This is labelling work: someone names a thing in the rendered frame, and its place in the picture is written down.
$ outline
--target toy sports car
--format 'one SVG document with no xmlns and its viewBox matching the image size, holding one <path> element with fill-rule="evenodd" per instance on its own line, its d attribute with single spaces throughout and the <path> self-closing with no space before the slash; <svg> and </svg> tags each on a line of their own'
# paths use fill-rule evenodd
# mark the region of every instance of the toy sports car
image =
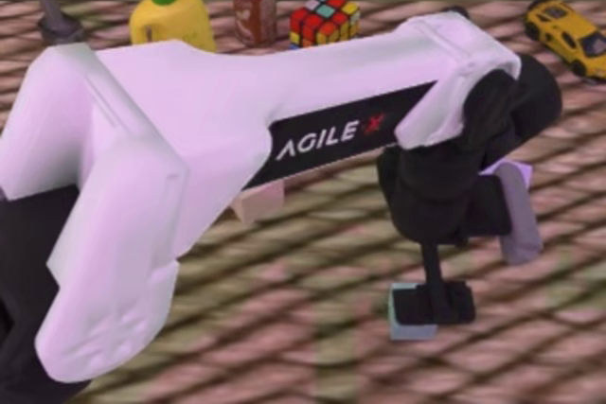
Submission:
<svg viewBox="0 0 606 404">
<path fill-rule="evenodd" d="M 580 78 L 606 81 L 606 37 L 562 0 L 535 0 L 525 15 L 526 35 L 541 42 Z"/>
</svg>

